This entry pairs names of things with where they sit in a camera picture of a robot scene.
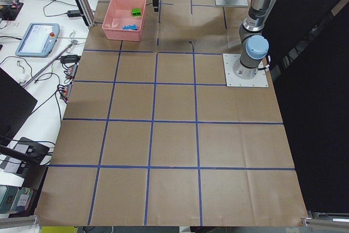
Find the pink plastic box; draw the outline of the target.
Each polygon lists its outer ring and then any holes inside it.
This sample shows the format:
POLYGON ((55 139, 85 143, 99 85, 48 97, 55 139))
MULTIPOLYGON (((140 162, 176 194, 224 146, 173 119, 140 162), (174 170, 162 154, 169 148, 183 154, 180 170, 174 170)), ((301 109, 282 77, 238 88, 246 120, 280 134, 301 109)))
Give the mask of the pink plastic box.
POLYGON ((141 41, 145 24, 147 0, 110 0, 102 30, 109 40, 141 41), (131 10, 141 8, 141 16, 132 16, 131 10), (122 26, 135 24, 138 30, 122 30, 122 26))

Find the black power adapter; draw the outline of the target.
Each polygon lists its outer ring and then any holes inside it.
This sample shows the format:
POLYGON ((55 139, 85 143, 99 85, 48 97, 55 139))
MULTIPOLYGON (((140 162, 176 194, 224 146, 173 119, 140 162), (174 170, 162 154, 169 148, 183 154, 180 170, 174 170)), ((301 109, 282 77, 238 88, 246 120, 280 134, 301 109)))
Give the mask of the black power adapter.
POLYGON ((80 17, 81 13, 79 10, 68 10, 67 11, 67 16, 68 17, 80 17))

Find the black monitor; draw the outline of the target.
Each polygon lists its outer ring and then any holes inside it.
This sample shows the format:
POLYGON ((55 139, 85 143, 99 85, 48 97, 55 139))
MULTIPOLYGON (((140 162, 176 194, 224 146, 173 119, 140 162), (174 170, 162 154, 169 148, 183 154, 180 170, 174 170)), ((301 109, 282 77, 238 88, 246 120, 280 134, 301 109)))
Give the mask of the black monitor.
POLYGON ((7 146, 37 104, 37 100, 1 69, 1 145, 7 146))

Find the teach pendant tablet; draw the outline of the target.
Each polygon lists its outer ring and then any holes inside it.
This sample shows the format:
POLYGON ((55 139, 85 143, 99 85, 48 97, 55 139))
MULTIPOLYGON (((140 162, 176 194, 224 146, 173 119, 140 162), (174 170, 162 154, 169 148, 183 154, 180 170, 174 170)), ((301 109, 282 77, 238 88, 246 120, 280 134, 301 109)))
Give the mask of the teach pendant tablet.
POLYGON ((19 57, 47 57, 57 41, 60 26, 57 23, 30 23, 18 45, 19 57))

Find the green toy block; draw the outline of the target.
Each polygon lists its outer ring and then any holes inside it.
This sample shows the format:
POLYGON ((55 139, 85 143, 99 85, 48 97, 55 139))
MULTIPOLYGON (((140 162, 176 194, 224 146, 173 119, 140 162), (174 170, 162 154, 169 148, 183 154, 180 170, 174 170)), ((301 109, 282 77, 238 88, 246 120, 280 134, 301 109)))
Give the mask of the green toy block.
POLYGON ((132 16, 141 16, 142 15, 142 9, 141 8, 134 8, 131 10, 132 16))

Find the blue toy block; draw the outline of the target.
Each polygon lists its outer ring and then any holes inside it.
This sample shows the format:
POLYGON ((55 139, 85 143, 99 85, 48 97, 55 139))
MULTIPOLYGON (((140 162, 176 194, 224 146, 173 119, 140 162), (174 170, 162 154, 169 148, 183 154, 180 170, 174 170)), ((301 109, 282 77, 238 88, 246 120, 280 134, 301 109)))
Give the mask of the blue toy block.
POLYGON ((135 24, 124 25, 124 26, 122 26, 122 30, 133 30, 133 31, 136 31, 136 30, 138 30, 138 27, 135 24))

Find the metal rod on desk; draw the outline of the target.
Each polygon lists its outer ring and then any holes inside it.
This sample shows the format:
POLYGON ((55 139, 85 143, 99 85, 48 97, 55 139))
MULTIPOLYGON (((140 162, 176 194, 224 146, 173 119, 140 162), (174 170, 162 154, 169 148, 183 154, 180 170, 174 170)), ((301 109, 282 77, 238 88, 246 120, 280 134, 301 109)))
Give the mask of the metal rod on desk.
POLYGON ((33 82, 42 72, 44 72, 54 61, 58 60, 62 54, 68 51, 73 45, 77 45, 78 41, 73 39, 60 53, 58 53, 47 65, 43 66, 35 75, 33 75, 22 87, 26 88, 31 82, 33 82))

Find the black device on desk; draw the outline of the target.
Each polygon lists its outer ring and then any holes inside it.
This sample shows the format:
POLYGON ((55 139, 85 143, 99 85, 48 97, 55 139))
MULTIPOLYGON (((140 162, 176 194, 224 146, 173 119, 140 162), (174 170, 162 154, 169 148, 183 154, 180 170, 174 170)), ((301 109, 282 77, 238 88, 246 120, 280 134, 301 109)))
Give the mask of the black device on desk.
POLYGON ((26 137, 22 137, 13 149, 29 156, 36 164, 41 164, 50 150, 48 146, 42 145, 26 137))

